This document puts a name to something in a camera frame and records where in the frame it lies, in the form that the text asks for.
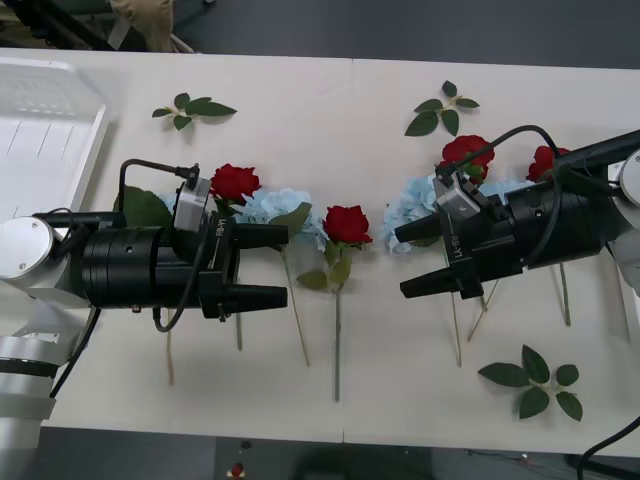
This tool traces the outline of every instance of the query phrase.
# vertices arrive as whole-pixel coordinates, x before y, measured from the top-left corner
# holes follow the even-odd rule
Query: artificial flower
[[[558,151],[561,155],[569,152],[566,148],[559,148]],[[553,150],[546,145],[540,146],[536,149],[533,160],[533,163],[529,165],[527,180],[532,182],[546,180],[553,169]]]
[[[467,155],[480,150],[488,144],[489,142],[478,135],[462,135],[453,142],[445,145],[442,149],[441,164],[446,165],[447,163],[461,162]],[[495,156],[494,150],[491,149],[479,157],[474,158],[470,164],[462,168],[462,170],[469,175],[471,183],[479,185],[484,182],[489,172],[489,163]]]
[[[369,221],[360,205],[355,207],[329,207],[327,218],[322,222],[324,230],[334,243],[357,245],[371,243],[373,239],[367,234]]]
[[[228,163],[216,169],[211,177],[211,194],[226,202],[245,204],[245,196],[252,196],[260,188],[260,179],[252,168],[233,167]]]

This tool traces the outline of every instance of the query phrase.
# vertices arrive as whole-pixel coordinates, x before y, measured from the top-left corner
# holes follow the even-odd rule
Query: white plastic tray
[[[108,122],[71,65],[0,57],[0,222],[77,209]]]

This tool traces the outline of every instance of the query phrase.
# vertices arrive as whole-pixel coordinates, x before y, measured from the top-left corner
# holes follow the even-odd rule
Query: black cable
[[[602,450],[603,448],[608,447],[609,445],[611,445],[613,443],[616,443],[618,440],[621,440],[622,438],[626,437],[627,435],[629,435],[631,432],[633,432],[638,427],[640,427],[640,417],[636,418],[633,422],[631,422],[629,425],[624,427],[618,433],[615,433],[615,434],[611,435],[606,440],[603,440],[602,442],[598,443],[597,445],[594,445],[589,450],[584,452],[582,454],[582,456],[580,457],[580,461],[578,462],[578,466],[576,467],[576,473],[578,474],[578,480],[583,480],[584,479],[584,473],[583,473],[584,472],[584,467],[585,467],[586,463],[589,461],[589,458],[591,458],[596,452]]]
[[[499,136],[493,142],[488,143],[487,145],[482,147],[480,150],[476,150],[472,154],[468,155],[464,160],[460,160],[459,162],[450,164],[450,167],[453,167],[454,170],[459,170],[460,168],[465,166],[467,163],[473,161],[474,159],[478,158],[481,155],[484,155],[490,150],[493,150],[495,147],[497,147],[504,141],[522,132],[536,132],[538,135],[540,135],[544,139],[544,141],[547,143],[547,145],[549,145],[551,150],[553,150],[554,160],[560,156],[560,150],[558,150],[558,147],[556,146],[555,142],[544,129],[538,127],[537,125],[522,125],[521,127],[517,127],[512,130],[509,130],[507,133]],[[554,183],[553,191],[554,191],[554,197],[553,197],[551,216],[549,217],[549,221],[547,222],[547,226],[545,227],[545,230],[542,233],[540,240],[538,241],[536,246],[533,248],[529,256],[524,260],[523,266],[531,265],[540,256],[544,248],[547,246],[547,243],[549,242],[549,238],[551,238],[553,230],[556,226],[556,222],[558,221],[558,216],[560,215],[560,207],[561,207],[561,200],[562,200],[561,198],[562,187],[560,186],[560,182],[556,181]]]
[[[211,223],[211,218],[205,217],[204,227],[201,228],[202,237],[200,238],[200,243],[198,245],[198,250],[196,251],[196,256],[193,259],[193,266],[191,267],[189,280],[187,281],[187,285],[184,287],[184,291],[182,292],[182,297],[180,298],[180,303],[178,303],[178,307],[176,308],[176,311],[173,314],[173,317],[171,318],[171,320],[169,320],[169,323],[167,323],[166,325],[162,325],[162,323],[160,322],[160,315],[158,315],[156,313],[156,310],[154,309],[153,323],[156,326],[156,330],[158,330],[160,333],[170,332],[173,329],[173,327],[176,326],[176,324],[178,323],[178,320],[180,320],[180,317],[182,316],[182,312],[184,312],[184,309],[187,306],[189,297],[191,296],[191,293],[196,284],[196,280],[198,279],[198,273],[200,272],[200,263],[202,262],[202,257],[204,256],[204,249],[205,249],[205,246],[207,245],[207,237],[209,233],[210,223]]]
[[[118,211],[124,212],[124,187],[125,180],[127,176],[127,168],[131,165],[139,165],[141,167],[152,168],[153,170],[160,170],[163,172],[169,172],[176,174],[178,169],[176,167],[170,167],[169,165],[163,165],[161,163],[148,162],[146,160],[139,160],[137,158],[132,158],[127,160],[120,166],[120,180],[118,182]]]
[[[53,215],[54,213],[58,213],[58,212],[67,212],[69,214],[69,220],[70,220],[69,227],[67,227],[67,233],[65,233],[62,240],[60,240],[60,243],[62,244],[69,239],[69,236],[71,235],[71,228],[76,226],[76,224],[73,223],[73,212],[67,207],[54,208],[53,210],[49,210],[47,213],[45,213],[42,216],[41,220],[45,222],[46,221],[45,219],[49,215]]]
[[[547,145],[551,147],[551,150],[553,150],[553,156],[554,157],[560,156],[560,150],[558,150],[558,147],[554,143],[553,139],[545,130],[538,127],[537,125],[522,125],[521,127],[517,127],[517,128],[514,128],[513,130],[509,130],[507,133],[499,136],[493,142],[490,142],[489,144],[485,145],[480,150],[476,150],[475,152],[468,155],[464,160],[460,160],[450,165],[453,166],[456,170],[458,170],[461,167],[465,166],[467,163],[475,160],[479,156],[484,155],[490,150],[493,150],[495,147],[503,143],[505,140],[509,140],[514,135],[517,135],[522,132],[536,132],[538,135],[540,135],[544,139]]]
[[[69,359],[67,368],[65,368],[64,372],[62,372],[62,375],[60,376],[58,383],[56,383],[56,385],[53,387],[53,390],[51,390],[51,393],[49,394],[49,398],[56,398],[56,395],[64,385],[64,382],[67,381],[67,378],[69,378],[69,375],[73,371],[73,367],[75,367],[76,363],[78,363],[78,359],[80,358],[80,355],[82,355],[82,352],[84,351],[87,344],[89,343],[91,334],[96,328],[96,324],[98,323],[98,319],[100,318],[100,312],[101,310],[99,308],[91,307],[91,312],[89,312],[89,318],[87,319],[89,324],[87,325],[87,329],[84,332],[84,336],[82,337],[82,340],[80,340],[80,343],[78,344],[78,348],[76,348],[76,351],[73,352],[73,355]]]

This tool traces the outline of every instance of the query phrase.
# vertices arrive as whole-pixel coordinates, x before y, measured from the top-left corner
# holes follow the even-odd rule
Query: hydrangea
[[[433,189],[433,175],[428,177],[412,177],[407,182],[405,191],[397,200],[389,204],[384,212],[384,220],[380,229],[383,243],[389,245],[392,253],[407,253],[411,250],[411,243],[401,243],[395,235],[395,229],[407,223],[419,220],[436,211],[436,193]],[[483,183],[479,189],[485,196],[500,195],[505,201],[505,193],[518,188],[533,185],[531,182],[508,180],[499,183]]]
[[[307,192],[295,191],[290,188],[283,188],[279,192],[267,192],[260,189],[253,194],[253,197],[243,195],[245,205],[232,205],[236,210],[233,217],[238,223],[269,223],[275,217],[293,212],[301,203],[311,203],[311,195]],[[327,234],[322,228],[322,219],[313,213],[309,213],[307,220],[302,226],[302,232],[312,234],[315,237],[319,250],[324,251]]]

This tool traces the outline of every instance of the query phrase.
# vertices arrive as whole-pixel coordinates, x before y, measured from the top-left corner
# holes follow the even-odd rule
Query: table
[[[638,128],[640,72],[351,59],[233,57],[4,50],[3,55],[76,65],[110,99],[114,119],[84,208],[110,209],[120,164],[132,157],[198,162],[203,175],[232,163],[255,166],[265,188],[311,193],[314,208],[361,204],[376,232],[408,177],[432,171],[451,136],[442,128],[406,138],[413,109],[444,80],[481,103],[460,134],[487,139],[525,123],[577,148]],[[218,125],[176,132],[151,112],[180,92],[238,110]],[[521,135],[496,152],[491,179],[523,178],[535,147]],[[171,192],[176,180],[131,169],[132,185]],[[306,251],[296,273],[320,264]],[[295,289],[311,368],[291,308],[245,314],[244,351],[233,322],[189,312],[173,332],[176,384],[169,386],[166,337],[150,315],[104,314],[51,420],[52,426],[328,442],[581,452],[638,415],[638,352],[627,338],[620,286],[606,256],[566,265],[574,325],[564,325],[557,269],[501,282],[483,325],[464,338],[477,301],[456,307],[463,341],[455,362],[449,295],[405,300],[398,283],[442,266],[439,250],[390,256],[378,244],[354,258],[343,294],[343,399],[332,400],[333,299]],[[286,285],[275,252],[244,255],[241,281]],[[20,301],[12,308],[13,322]],[[3,330],[11,322],[2,312]],[[572,388],[585,416],[552,404],[537,418],[512,415],[515,396],[477,370],[519,361],[522,344],[552,367],[578,365]],[[639,456],[631,436],[606,453]]]

